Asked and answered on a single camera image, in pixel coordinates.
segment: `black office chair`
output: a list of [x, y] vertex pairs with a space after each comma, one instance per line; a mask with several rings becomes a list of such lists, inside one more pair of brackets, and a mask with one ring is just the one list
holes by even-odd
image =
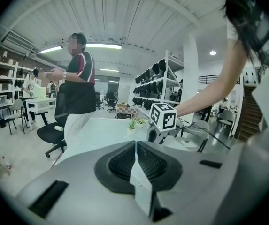
[[118, 99], [115, 98], [113, 92], [109, 92], [108, 94], [106, 94], [106, 98], [107, 98], [108, 107], [112, 107], [112, 108], [107, 109], [107, 111], [109, 112], [115, 111], [115, 107], [116, 107]]
[[65, 113], [64, 93], [60, 91], [57, 93], [56, 98], [55, 120], [56, 122], [47, 124], [46, 126], [41, 127], [37, 130], [37, 135], [40, 137], [41, 140], [55, 145], [45, 153], [47, 158], [50, 157], [51, 152], [55, 151], [58, 148], [61, 148], [62, 153], [64, 153], [63, 148], [64, 146], [66, 146], [63, 131], [61, 132], [55, 130], [55, 126], [64, 128], [64, 125], [67, 120], [67, 114]]
[[101, 104], [103, 104], [103, 102], [101, 102], [101, 94], [99, 92], [96, 92], [96, 108], [104, 109], [104, 107], [100, 106]]

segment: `ceiling light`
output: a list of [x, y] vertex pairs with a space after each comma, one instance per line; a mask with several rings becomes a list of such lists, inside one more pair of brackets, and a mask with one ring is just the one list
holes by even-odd
[[108, 71], [108, 72], [116, 72], [116, 73], [119, 72], [118, 70], [103, 69], [103, 68], [100, 68], [100, 70], [101, 70], [101, 71]]
[[121, 45], [99, 44], [99, 43], [87, 43], [86, 47], [102, 47], [102, 48], [122, 49]]
[[52, 48], [49, 48], [49, 49], [46, 49], [46, 50], [42, 50], [42, 51], [40, 51], [39, 53], [48, 53], [48, 52], [56, 51], [56, 50], [60, 50], [60, 49], [62, 49], [61, 46], [58, 46], [58, 47], [52, 47]]

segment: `woman's hand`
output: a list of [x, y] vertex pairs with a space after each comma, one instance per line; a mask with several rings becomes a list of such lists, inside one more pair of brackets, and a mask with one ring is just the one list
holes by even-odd
[[60, 71], [59, 69], [54, 68], [52, 69], [52, 72], [46, 74], [46, 77], [52, 81], [59, 81], [63, 79], [63, 72]]

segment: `white table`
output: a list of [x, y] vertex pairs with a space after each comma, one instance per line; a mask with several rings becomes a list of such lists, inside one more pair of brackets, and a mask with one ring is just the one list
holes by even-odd
[[[39, 105], [41, 104], [47, 104], [47, 105], [43, 107], [39, 107]], [[30, 120], [30, 112], [41, 113], [55, 106], [56, 106], [56, 98], [53, 98], [53, 97], [27, 99], [26, 107], [27, 107], [28, 119]], [[29, 126], [30, 126], [30, 129], [33, 130], [31, 122], [29, 122]]]
[[[74, 155], [116, 143], [131, 140], [147, 141], [149, 124], [145, 124], [142, 128], [137, 128], [135, 134], [128, 135], [127, 126], [129, 121], [127, 119], [90, 118], [77, 137], [75, 137], [73, 144], [67, 144], [67, 149], [58, 163]], [[163, 145], [185, 151], [190, 151], [189, 148], [196, 148], [196, 145], [193, 143], [183, 143], [181, 139], [180, 137], [168, 136]]]

